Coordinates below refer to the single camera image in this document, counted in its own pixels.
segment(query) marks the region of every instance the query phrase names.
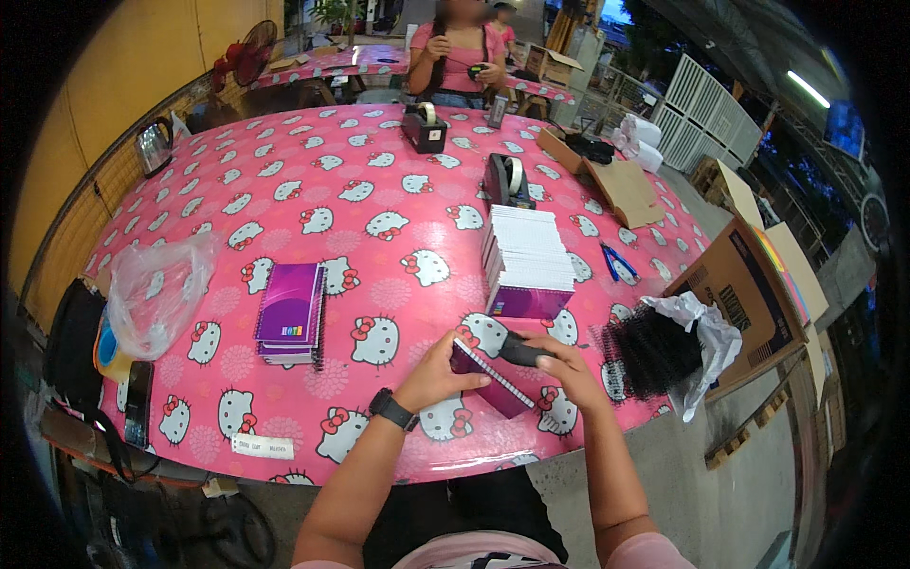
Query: white gate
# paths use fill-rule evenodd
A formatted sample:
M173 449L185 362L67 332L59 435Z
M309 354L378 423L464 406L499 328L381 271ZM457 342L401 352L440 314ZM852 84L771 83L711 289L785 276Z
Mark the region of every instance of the white gate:
M736 170L748 161L762 130L723 85L683 54L654 124L663 161L691 174L704 155Z

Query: red fan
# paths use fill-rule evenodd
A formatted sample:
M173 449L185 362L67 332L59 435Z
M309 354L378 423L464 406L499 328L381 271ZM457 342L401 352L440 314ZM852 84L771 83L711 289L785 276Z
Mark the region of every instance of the red fan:
M218 93L225 88L225 77L234 72L240 86L248 86L262 75L272 56L272 47L278 37L278 27L271 20L263 20L249 30L243 42L231 44L224 57L215 62L212 70L212 89Z

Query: wristwatch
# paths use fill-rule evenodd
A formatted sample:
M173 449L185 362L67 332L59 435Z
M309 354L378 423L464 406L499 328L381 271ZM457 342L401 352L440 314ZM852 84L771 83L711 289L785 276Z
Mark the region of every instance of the wristwatch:
M380 389L373 398L369 404L369 414L370 416L381 415L397 424L405 432L412 432L420 422L419 415L411 413L392 399L392 390L388 387Z

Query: notebook label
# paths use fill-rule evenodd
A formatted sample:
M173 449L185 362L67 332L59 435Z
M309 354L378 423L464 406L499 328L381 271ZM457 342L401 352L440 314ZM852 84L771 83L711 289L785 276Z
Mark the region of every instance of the notebook label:
M245 432L235 432L230 437L230 450L236 454L274 458L280 461L294 460L294 440L278 437L260 437Z

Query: hand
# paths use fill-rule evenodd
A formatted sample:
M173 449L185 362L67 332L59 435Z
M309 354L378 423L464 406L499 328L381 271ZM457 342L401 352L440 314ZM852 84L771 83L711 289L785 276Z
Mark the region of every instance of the hand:
M417 414L421 409L446 400L459 391L490 385L492 379L484 373L452 372L449 359L456 338L468 343L464 336L455 330L449 330L423 354L423 359L393 395L398 405Z
M486 61L481 61L480 63L475 63L474 65L475 66L480 66L480 65L487 66L486 69L479 72L477 74L477 76L474 77L475 81L480 81L484 85L492 85L492 84L496 83L497 81L500 80L500 77L503 74L505 74L505 71L502 69L502 67L496 65L495 63L488 63Z
M556 354L538 356L537 368L556 378L562 384L569 401L578 405L582 412L594 411L610 406L610 400L601 383L594 378L588 365L581 358L581 352L574 346L567 346L547 334L537 332L519 332L528 341L524 345L532 348L543 348Z
M440 57L447 56L451 50L452 43L446 36L436 36L427 40L427 46L423 49L423 53L433 62L437 62Z

